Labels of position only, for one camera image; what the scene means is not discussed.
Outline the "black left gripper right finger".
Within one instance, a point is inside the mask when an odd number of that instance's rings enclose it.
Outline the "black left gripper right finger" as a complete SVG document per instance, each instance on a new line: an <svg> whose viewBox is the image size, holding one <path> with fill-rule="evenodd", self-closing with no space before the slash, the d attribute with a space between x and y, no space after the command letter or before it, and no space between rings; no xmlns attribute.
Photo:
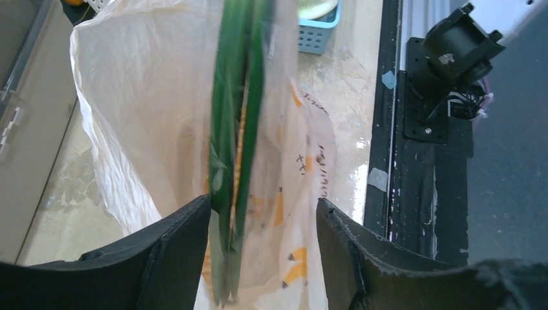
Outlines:
<svg viewBox="0 0 548 310"><path fill-rule="evenodd" d="M545 263L454 267L390 242L324 198L316 221L330 309L547 308Z"/></svg>

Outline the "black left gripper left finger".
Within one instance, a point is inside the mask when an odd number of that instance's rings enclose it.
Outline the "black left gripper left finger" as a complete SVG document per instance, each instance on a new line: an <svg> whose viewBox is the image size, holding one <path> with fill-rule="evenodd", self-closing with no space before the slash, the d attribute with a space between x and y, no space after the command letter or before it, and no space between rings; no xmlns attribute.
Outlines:
<svg viewBox="0 0 548 310"><path fill-rule="evenodd" d="M168 217L73 262L1 264L2 309L192 309L211 204L202 195Z"/></svg>

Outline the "translucent banana print plastic bag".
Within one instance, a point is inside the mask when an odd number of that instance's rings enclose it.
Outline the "translucent banana print plastic bag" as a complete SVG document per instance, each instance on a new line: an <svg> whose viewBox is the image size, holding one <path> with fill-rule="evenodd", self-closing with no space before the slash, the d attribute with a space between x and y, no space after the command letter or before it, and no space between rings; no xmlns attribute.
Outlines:
<svg viewBox="0 0 548 310"><path fill-rule="evenodd" d="M71 34L96 181L124 237L209 196L211 96L225 2L113 1ZM299 4L274 2L238 300L214 302L211 206L192 309L328 308L316 211L331 191L335 136L329 114L297 85Z"/></svg>

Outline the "green onion bundle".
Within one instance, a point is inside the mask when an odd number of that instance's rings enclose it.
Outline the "green onion bundle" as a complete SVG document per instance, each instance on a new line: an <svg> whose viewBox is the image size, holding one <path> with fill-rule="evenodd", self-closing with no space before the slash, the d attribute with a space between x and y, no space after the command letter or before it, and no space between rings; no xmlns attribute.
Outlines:
<svg viewBox="0 0 548 310"><path fill-rule="evenodd" d="M211 96L209 196L216 306L238 300L249 186L264 100L274 1L226 1Z"/></svg>

